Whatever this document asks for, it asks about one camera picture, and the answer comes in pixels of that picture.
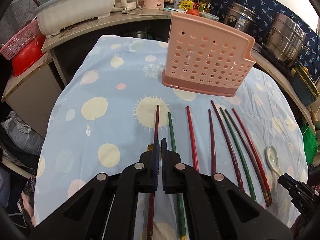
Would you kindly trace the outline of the dark red chopstick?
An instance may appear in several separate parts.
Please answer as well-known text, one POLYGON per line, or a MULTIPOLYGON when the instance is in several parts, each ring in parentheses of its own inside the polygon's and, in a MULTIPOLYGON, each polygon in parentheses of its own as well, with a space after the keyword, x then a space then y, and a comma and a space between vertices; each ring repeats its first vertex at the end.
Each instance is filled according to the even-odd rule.
POLYGON ((155 209, 155 191, 158 186, 158 167, 159 167, 159 140, 158 140, 158 127, 159 127, 159 108, 156 107, 156 120, 155 120, 155 130, 153 139, 153 150, 151 155, 152 164, 152 178, 153 178, 153 192, 149 195, 149 210, 148 210, 148 223, 147 223, 147 233, 146 239, 153 239, 153 218, 155 209))

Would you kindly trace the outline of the dark maroon chopstick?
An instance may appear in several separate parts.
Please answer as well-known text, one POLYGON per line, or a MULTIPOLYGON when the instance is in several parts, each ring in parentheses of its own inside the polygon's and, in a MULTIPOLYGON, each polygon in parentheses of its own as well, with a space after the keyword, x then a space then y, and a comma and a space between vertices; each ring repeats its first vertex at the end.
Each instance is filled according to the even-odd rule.
POLYGON ((208 109, 208 116, 209 116, 209 129, 210 129, 211 165, 212 165, 212 176, 213 176, 216 173, 216 152, 215 152, 215 139, 214 139, 212 112, 210 109, 208 109))

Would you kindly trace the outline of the white ceramic spoon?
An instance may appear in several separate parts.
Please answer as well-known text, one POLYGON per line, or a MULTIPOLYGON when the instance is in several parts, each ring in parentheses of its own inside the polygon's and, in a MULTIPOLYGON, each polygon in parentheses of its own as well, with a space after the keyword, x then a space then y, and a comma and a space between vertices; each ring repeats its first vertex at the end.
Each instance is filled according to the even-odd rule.
POLYGON ((271 171, 273 171, 277 176, 282 176, 284 174, 280 169, 277 151, 273 145, 265 148, 265 158, 271 171))

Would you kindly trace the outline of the bright red chopstick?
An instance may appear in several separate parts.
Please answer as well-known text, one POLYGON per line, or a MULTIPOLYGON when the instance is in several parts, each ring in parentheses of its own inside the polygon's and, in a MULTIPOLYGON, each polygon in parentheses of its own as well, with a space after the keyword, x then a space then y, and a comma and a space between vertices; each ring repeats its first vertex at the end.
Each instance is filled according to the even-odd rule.
POLYGON ((260 157, 259 157, 259 154, 257 152, 257 149, 255 148, 255 145, 253 144, 253 141, 251 139, 251 136, 249 135, 247 129, 245 128, 242 120, 240 119, 240 116, 238 115, 238 113, 236 112, 236 110, 233 108, 232 109, 235 117, 237 118, 246 138, 247 138, 247 141, 250 145, 250 148, 251 148, 251 151, 253 152, 253 155, 254 155, 254 158, 255 158, 255 162, 257 163, 257 166, 259 168, 259 171, 260 171, 260 174, 261 174, 261 177, 263 179, 263 182, 264 182, 264 186, 266 187, 266 191, 267 191, 267 195, 268 195, 268 199, 269 199, 269 206, 273 204, 273 200, 272 200, 272 196, 271 196, 271 191, 270 191, 270 187, 268 185, 268 180, 267 180, 267 177, 266 177, 266 174, 265 174, 265 171, 263 169, 263 165, 262 165, 262 162, 260 160, 260 157))

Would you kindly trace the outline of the long maroon chopstick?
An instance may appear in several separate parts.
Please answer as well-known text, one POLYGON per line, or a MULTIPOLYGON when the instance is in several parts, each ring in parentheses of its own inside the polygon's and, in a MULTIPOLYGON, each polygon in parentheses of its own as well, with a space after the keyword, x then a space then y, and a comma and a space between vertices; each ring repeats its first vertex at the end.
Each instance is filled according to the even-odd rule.
POLYGON ((213 100, 211 100, 210 103, 211 103, 211 105, 213 107, 213 110, 214 110, 214 112, 215 112, 215 114, 217 116, 217 119, 219 121, 220 127, 222 129, 223 136, 225 138, 225 141, 226 141, 226 144, 227 144, 227 147, 228 147, 228 151, 229 151, 229 154, 231 156, 232 163, 233 163, 233 168, 234 168, 234 172, 235 172, 236 179, 237 179, 237 182, 238 182, 238 187, 240 188, 240 190, 242 192, 244 192, 244 184, 243 184, 243 181, 242 181, 241 172, 240 172, 240 169, 239 169, 238 161, 237 161, 235 153, 234 153, 233 146, 231 145, 231 141, 230 141, 229 135, 228 135, 228 133, 226 131, 226 128, 224 126, 222 118, 221 118, 220 114, 218 113, 218 110, 217 110, 217 107, 216 107, 215 103, 213 102, 213 100))

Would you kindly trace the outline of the dark green chopstick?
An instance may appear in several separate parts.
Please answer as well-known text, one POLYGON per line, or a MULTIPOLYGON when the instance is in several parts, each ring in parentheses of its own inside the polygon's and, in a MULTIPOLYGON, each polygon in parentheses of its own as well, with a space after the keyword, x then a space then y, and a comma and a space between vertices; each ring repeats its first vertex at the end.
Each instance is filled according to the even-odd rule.
POLYGON ((225 111, 223 110, 222 107, 219 107, 219 110, 227 124, 227 127, 231 133, 231 136, 233 138, 233 141, 235 143, 235 146, 236 146, 236 149, 237 149, 237 152, 238 152, 238 155, 240 157, 240 161, 241 161, 241 164, 242 164, 242 167, 244 169, 244 172, 245 172, 245 177, 246 177, 246 180, 247 180, 247 185, 248 185, 248 188, 249 188, 249 193, 250 193, 250 197, 256 201, 257 200, 257 197, 256 197, 256 194, 255 194, 255 190, 254 190, 254 185, 253 185, 253 182, 252 182, 252 178, 251 178, 251 175, 249 174, 249 169, 248 169, 248 166, 247 166, 247 163, 246 163, 246 160, 244 158, 244 154, 242 152, 242 149, 240 147, 240 144, 238 142, 238 139, 235 135, 235 131, 234 129, 232 128, 232 124, 231 122, 228 120, 227 118, 227 115, 225 113, 225 111))

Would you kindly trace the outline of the brown maroon chopstick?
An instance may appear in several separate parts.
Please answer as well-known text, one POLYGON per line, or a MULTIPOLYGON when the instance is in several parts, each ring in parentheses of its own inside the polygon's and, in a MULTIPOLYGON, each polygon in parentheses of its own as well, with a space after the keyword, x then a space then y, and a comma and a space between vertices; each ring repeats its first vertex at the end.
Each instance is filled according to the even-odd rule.
POLYGON ((270 198, 268 191, 267 191, 267 187, 265 185, 265 182, 263 180, 263 176, 260 172, 260 168, 255 160, 254 154, 253 152, 249 149, 249 145, 248 143, 245 142, 244 137, 242 136, 242 133, 240 132, 240 128, 237 126, 237 124, 235 123, 234 119, 232 118, 231 114, 229 113, 229 111, 227 109, 222 110, 223 113, 223 117, 226 120, 228 129, 232 135, 233 141, 236 145, 236 149, 238 151, 238 155, 240 157, 240 161, 242 163, 244 172, 245 172, 245 177, 247 180, 247 184, 249 187, 249 192, 251 195, 251 198, 253 199, 255 197, 255 191, 254 191, 254 186, 253 186, 253 180, 251 178, 250 172, 249 172, 249 168, 246 162, 246 159, 244 157, 243 151, 242 149, 244 148, 245 152, 247 153, 251 164, 253 166, 253 169, 255 171, 255 174, 257 176, 257 179, 259 181, 260 184, 260 188, 263 194, 263 198, 265 201, 265 204, 267 207, 271 206, 272 204, 272 199, 270 198))

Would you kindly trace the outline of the light blue patterned tablecloth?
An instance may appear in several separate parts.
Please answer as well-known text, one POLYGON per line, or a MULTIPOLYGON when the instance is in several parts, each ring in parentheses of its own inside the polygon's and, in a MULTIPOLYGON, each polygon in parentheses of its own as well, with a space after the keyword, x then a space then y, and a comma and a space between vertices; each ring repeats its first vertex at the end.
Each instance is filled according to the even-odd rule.
MULTIPOLYGON (((49 118, 36 178, 36 226, 31 239, 116 239, 114 199, 122 172, 153 149, 159 108, 159 168, 153 239, 178 239, 177 195, 163 190, 161 140, 193 167, 186 107, 195 134, 199 173, 218 191, 213 211, 220 239, 293 239, 299 216, 289 191, 268 167, 273 145, 280 169, 306 182, 303 136, 275 81, 251 68, 234 97, 189 92, 163 85, 168 43, 104 35, 60 94, 49 118), (215 103, 233 146, 244 184, 238 187, 215 103), (219 110, 227 109, 240 132, 234 108, 247 129, 265 171, 273 204, 266 206, 251 161, 246 159, 257 200, 250 197, 235 143, 219 110), (212 176, 208 109, 214 128, 216 173, 212 176)), ((139 193, 133 239, 146 239, 149 194, 139 193)))

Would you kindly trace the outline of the yellow green bowl stack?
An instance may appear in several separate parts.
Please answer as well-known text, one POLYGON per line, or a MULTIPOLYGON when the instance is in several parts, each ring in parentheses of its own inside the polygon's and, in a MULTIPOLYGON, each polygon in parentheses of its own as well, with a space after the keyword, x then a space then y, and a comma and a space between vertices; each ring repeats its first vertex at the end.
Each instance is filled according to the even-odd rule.
POLYGON ((292 70, 294 70, 295 73, 291 80, 291 85, 299 100, 305 106, 309 106, 318 99, 319 90, 314 84, 311 75, 309 74, 306 67, 303 67, 299 63, 295 65, 292 70))

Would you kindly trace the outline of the pink perforated utensil holder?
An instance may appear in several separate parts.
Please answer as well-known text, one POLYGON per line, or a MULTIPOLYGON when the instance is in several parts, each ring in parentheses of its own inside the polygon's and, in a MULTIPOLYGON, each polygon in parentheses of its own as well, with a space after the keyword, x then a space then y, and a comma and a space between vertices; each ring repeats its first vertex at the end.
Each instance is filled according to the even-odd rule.
POLYGON ((163 85, 234 97, 256 61, 252 36, 200 16, 173 12, 163 85))

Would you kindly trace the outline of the steel steamer pot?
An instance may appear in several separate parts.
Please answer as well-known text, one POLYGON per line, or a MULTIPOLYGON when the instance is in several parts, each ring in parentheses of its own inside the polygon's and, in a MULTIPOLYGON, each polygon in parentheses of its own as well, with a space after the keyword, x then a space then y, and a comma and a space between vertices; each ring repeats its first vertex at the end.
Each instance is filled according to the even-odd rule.
POLYGON ((306 46, 306 33, 288 16, 276 13, 265 49, 286 68, 290 68, 306 46))

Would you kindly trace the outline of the clear food container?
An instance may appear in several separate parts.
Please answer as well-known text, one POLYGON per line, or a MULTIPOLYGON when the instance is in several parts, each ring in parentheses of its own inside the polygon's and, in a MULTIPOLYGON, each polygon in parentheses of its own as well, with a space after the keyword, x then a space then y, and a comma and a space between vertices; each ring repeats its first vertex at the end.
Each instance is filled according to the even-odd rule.
POLYGON ((204 18, 209 19, 209 20, 219 21, 219 17, 218 16, 212 15, 210 13, 199 12, 199 16, 200 17, 204 17, 204 18))

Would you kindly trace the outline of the red tomato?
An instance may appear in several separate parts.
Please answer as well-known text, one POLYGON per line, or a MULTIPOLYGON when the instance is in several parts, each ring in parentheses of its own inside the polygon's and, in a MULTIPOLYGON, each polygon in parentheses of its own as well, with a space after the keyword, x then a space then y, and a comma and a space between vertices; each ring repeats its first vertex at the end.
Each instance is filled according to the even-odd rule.
POLYGON ((199 15, 200 15, 200 12, 199 12, 197 9, 189 9, 189 10, 187 11, 187 14, 199 16, 199 15))

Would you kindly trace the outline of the red plastic basin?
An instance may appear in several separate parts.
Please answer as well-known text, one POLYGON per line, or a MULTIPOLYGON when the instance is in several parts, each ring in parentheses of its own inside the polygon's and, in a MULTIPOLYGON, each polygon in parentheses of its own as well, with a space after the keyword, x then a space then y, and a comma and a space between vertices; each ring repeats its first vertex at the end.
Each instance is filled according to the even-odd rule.
POLYGON ((18 77, 31 67, 43 55, 42 46, 46 40, 44 35, 38 35, 12 58, 12 75, 18 77))

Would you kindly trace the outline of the steel rice cooker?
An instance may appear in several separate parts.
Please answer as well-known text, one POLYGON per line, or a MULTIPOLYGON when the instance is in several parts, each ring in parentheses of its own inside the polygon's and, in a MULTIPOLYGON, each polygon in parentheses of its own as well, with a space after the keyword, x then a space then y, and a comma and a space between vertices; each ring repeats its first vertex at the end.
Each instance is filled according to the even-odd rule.
POLYGON ((238 29, 247 34, 253 33, 253 27, 257 25, 257 14, 247 7, 233 2, 227 11, 224 24, 238 29))

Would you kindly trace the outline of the cooking oil bottle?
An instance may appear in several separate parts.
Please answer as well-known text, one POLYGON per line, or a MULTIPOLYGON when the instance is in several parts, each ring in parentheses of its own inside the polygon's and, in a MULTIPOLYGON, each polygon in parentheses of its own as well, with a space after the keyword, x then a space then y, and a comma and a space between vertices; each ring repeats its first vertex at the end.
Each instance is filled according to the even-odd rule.
POLYGON ((210 13, 212 0, 200 0, 199 1, 199 12, 210 13))

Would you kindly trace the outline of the pink plastic basket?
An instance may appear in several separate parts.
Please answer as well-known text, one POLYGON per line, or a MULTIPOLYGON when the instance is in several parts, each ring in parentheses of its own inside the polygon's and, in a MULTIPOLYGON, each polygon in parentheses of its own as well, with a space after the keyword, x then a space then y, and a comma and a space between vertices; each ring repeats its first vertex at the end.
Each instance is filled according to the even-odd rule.
POLYGON ((1 54, 10 60, 16 56, 26 45, 40 35, 37 19, 33 19, 28 25, 17 32, 2 48, 1 54))

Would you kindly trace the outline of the white dish drainer tub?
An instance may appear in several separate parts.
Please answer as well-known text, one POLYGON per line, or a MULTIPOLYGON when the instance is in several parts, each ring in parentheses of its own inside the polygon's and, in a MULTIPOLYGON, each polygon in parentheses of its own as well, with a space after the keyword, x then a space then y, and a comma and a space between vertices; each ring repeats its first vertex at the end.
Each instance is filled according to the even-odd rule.
POLYGON ((43 35, 57 35, 60 30, 92 18, 108 17, 115 0, 39 0, 35 14, 43 35))

